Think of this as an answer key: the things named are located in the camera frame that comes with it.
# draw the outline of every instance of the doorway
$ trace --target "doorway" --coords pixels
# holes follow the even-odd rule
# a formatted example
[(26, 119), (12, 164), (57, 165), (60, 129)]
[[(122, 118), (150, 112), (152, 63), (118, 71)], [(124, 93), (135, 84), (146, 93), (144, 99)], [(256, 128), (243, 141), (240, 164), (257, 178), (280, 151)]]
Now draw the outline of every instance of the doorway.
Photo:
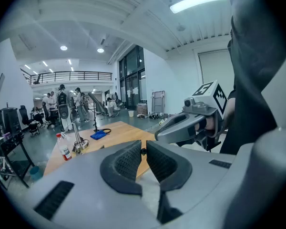
[(138, 74), (125, 78), (127, 108), (135, 110), (140, 102)]

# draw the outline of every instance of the floor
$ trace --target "floor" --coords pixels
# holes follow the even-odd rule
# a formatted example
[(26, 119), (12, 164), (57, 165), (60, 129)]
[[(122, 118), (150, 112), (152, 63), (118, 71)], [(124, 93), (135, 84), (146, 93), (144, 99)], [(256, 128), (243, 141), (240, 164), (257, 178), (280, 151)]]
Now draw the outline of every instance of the floor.
[[(79, 131), (94, 128), (93, 126), (93, 114), (89, 113), (89, 122), (81, 123), (79, 122), (79, 117), (75, 118), (76, 126)], [(137, 127), (144, 131), (151, 131), (157, 126), (159, 126), (160, 119), (140, 119), (136, 117), (136, 111), (134, 112), (134, 117), (129, 117), (128, 110), (121, 110), (118, 116), (108, 117), (99, 115), (96, 117), (97, 126), (107, 125), (117, 121), (123, 121), (134, 127)], [(43, 173), (47, 162), (51, 156), (52, 150), (56, 144), (57, 137), (56, 134), (61, 132), (61, 126), (56, 125), (54, 128), (39, 128), (40, 135), (34, 137), (30, 136), (29, 132), (25, 132), (23, 138), (23, 144), (26, 148), (28, 155), (35, 165), (38, 165), (41, 172)], [(20, 146), (14, 149), (14, 152), (9, 154), (11, 160), (26, 160), (24, 153)], [(27, 172), (25, 181), (30, 186), (33, 180), (30, 177), (30, 170)], [(17, 177), (10, 177), (8, 181), (2, 181), (4, 186), (8, 188), (8, 191), (18, 197), (21, 197), (25, 191), (26, 187), (18, 180)]]

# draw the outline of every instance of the water bottle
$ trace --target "water bottle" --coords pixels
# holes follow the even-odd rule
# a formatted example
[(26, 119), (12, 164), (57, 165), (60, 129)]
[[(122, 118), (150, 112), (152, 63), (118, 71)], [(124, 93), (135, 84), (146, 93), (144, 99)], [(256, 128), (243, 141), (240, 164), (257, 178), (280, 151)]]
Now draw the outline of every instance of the water bottle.
[(60, 133), (56, 134), (56, 137), (57, 137), (58, 148), (59, 148), (61, 155), (63, 156), (64, 160), (71, 159), (72, 158), (71, 152), (69, 151), (65, 140), (61, 137), (61, 134)]

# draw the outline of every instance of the balcony railing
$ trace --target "balcony railing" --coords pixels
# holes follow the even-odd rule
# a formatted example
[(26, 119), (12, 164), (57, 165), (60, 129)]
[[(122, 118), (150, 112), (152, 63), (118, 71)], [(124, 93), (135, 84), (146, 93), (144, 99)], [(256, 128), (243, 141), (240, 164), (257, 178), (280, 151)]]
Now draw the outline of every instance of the balcony railing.
[(54, 73), (41, 73), (31, 75), (28, 81), (30, 85), (51, 83), (59, 81), (111, 81), (112, 73), (93, 71), (59, 71)]

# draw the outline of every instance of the ceiling light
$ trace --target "ceiling light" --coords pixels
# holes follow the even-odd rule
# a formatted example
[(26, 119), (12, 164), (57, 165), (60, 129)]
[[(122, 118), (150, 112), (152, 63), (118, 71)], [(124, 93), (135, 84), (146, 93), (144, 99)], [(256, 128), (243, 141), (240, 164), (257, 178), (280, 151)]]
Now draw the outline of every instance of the ceiling light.
[(206, 2), (212, 2), (212, 1), (217, 1), (217, 0), (183, 0), (181, 2), (178, 2), (172, 6), (170, 6), (170, 9), (173, 13), (178, 13), (182, 10), (188, 9), (190, 7), (203, 4)]

